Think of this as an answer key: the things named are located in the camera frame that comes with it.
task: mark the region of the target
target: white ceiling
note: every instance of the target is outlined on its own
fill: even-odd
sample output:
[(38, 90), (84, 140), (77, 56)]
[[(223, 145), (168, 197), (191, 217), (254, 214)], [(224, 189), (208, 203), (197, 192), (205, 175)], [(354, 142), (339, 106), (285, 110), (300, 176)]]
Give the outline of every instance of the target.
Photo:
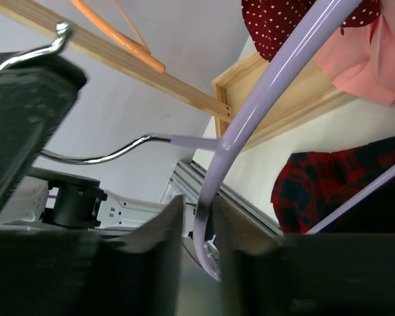
[[(69, 0), (41, 4), (102, 35)], [(86, 0), (126, 35), (133, 34), (112, 1)], [(236, 62), (246, 42), (239, 0), (121, 0), (130, 18), (167, 72), (211, 94), (211, 81)], [(0, 51), (49, 43), (43, 35), (0, 15)], [(209, 115), (68, 49), (64, 56), (90, 79), (47, 148), (65, 155), (113, 151), (145, 133), (201, 136)], [(103, 165), (76, 167), (45, 159), (39, 167), (101, 180), (102, 187), (130, 198), (159, 201), (176, 162), (194, 151), (147, 144)]]

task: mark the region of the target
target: orange hanger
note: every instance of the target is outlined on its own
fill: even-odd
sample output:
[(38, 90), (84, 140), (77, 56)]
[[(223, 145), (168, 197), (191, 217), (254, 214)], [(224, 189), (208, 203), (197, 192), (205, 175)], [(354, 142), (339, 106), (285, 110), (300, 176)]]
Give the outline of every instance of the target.
[(133, 29), (133, 32), (138, 37), (140, 43), (132, 40), (128, 36), (125, 36), (123, 33), (120, 33), (118, 30), (113, 28), (106, 20), (101, 18), (94, 10), (92, 10), (83, 0), (71, 0), (73, 5), (78, 8), (78, 10), (86, 16), (92, 23), (94, 23), (105, 35), (110, 37), (113, 41), (118, 43), (121, 47), (127, 50), (130, 54), (135, 56), (137, 59), (143, 61), (148, 66), (155, 69), (157, 72), (164, 73), (165, 65), (153, 57), (151, 55), (151, 51), (146, 45), (144, 39), (139, 34), (138, 30), (134, 26), (133, 22), (129, 19), (126, 12), (121, 7), (119, 0), (115, 0), (118, 8), (121, 13), (129, 23), (130, 27)]

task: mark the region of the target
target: pink shirt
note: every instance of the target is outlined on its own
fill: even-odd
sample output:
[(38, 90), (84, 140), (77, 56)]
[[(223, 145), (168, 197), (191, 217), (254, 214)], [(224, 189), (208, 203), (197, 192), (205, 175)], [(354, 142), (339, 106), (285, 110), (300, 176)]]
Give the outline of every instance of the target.
[(315, 55), (334, 85), (385, 105), (395, 102), (395, 0), (382, 0), (382, 14), (362, 28), (335, 31)]

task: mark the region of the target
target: clothes hanger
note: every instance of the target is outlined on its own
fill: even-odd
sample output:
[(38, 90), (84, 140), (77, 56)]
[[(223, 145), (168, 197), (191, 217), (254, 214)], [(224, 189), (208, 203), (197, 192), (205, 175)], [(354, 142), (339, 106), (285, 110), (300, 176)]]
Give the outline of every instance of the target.
[[(271, 109), (273, 104), (300, 73), (303, 67), (314, 56), (330, 35), (341, 25), (351, 12), (361, 3), (361, 0), (317, 0), (303, 20), (297, 25), (276, 54), (275, 58), (260, 77), (238, 114), (234, 117), (224, 136), (219, 139), (205, 139), (188, 136), (168, 136), (149, 134), (142, 136), (121, 149), (108, 155), (88, 158), (73, 158), (47, 150), (44, 157), (71, 165), (94, 165), (120, 157), (139, 145), (147, 142), (165, 142), (182, 147), (192, 147), (214, 151), (214, 157), (208, 168), (202, 190), (197, 203), (194, 245), (201, 266), (214, 279), (220, 280), (219, 265), (205, 245), (205, 230), (211, 210), (211, 204), (218, 193), (223, 180), (234, 160), (253, 134), (259, 123)], [(25, 52), (15, 57), (25, 60)], [(309, 233), (316, 233), (333, 220), (348, 211), (363, 198), (373, 193), (395, 176), (395, 165), (366, 186), (352, 199), (332, 212), (327, 218), (312, 228)]]
[(143, 61), (145, 64), (155, 69), (157, 72), (164, 73), (165, 65), (160, 62), (158, 59), (151, 55), (151, 51), (149, 47), (146, 45), (144, 39), (141, 37), (139, 31), (136, 29), (132, 20), (129, 18), (127, 13), (124, 11), (122, 6), (120, 5), (119, 0), (115, 0), (118, 9), (123, 14), (124, 18), (129, 23), (130, 27), (133, 29), (133, 32), (138, 37), (140, 43), (134, 41), (133, 39), (125, 36), (123, 33), (116, 30), (111, 26), (106, 20), (104, 20), (101, 16), (99, 16), (94, 10), (91, 9), (83, 0), (70, 0), (72, 4), (78, 8), (78, 10), (88, 18), (95, 26), (97, 26), (105, 35), (110, 37), (113, 41), (118, 43), (123, 49), (127, 52), (135, 56), (137, 59)]

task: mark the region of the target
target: white wall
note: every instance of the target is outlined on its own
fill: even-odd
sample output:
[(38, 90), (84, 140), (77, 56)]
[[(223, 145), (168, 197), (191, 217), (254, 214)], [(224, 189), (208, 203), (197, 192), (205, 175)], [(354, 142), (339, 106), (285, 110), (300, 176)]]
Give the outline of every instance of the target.
[[(241, 58), (252, 51), (254, 46), (249, 40)], [(215, 135), (211, 119), (204, 136)], [(273, 184), (292, 153), (338, 151), (391, 136), (395, 136), (395, 109), (357, 99), (239, 154), (225, 183), (275, 219), (271, 204)], [(208, 168), (212, 156), (199, 150), (194, 160)]]
[[(56, 7), (56, 10), (68, 11), (64, 15), (80, 23), (76, 20), (80, 18), (80, 14), (69, 0), (41, 2), (50, 4), (52, 9)], [(240, 6), (237, 5), (234, 12), (226, 13), (228, 19), (232, 20), (230, 32), (224, 33), (224, 39), (220, 39), (222, 34), (208, 37), (210, 33), (200, 27), (208, 14), (216, 14), (211, 11), (211, 7), (194, 5), (193, 1), (183, 4), (176, 8), (176, 17), (180, 18), (183, 12), (186, 14), (182, 18), (194, 16), (193, 19), (189, 18), (193, 27), (180, 28), (179, 21), (171, 20), (169, 14), (162, 16), (161, 11), (159, 16), (152, 18), (148, 15), (147, 20), (136, 25), (141, 31), (144, 30), (142, 36), (148, 40), (150, 47), (155, 48), (155, 55), (166, 63), (167, 72), (179, 76), (206, 93), (211, 93), (212, 79), (237, 59), (246, 40), (241, 18), (235, 18), (236, 13), (240, 14)], [(202, 12), (199, 11), (196, 15), (193, 8)], [(129, 30), (121, 14), (117, 13), (116, 17), (117, 21), (123, 22), (120, 29)], [(85, 19), (81, 22), (84, 27), (93, 28)], [(160, 28), (164, 32), (159, 35), (155, 32), (158, 30), (158, 23), (169, 23), (171, 27)], [(153, 37), (146, 34), (146, 31), (152, 30)], [(228, 28), (224, 25), (221, 31), (226, 32)], [(0, 15), (0, 52), (21, 51), (49, 42), (49, 38)], [(47, 149), (64, 155), (85, 157), (114, 151), (134, 138), (150, 132), (191, 136), (203, 134), (209, 120), (206, 113), (77, 51), (68, 49), (63, 55), (87, 72), (89, 82)], [(75, 167), (40, 158), (35, 166), (97, 178), (100, 179), (102, 188), (122, 196), (159, 201), (177, 161), (193, 154), (193, 149), (167, 144), (147, 144), (123, 158), (103, 165)]]

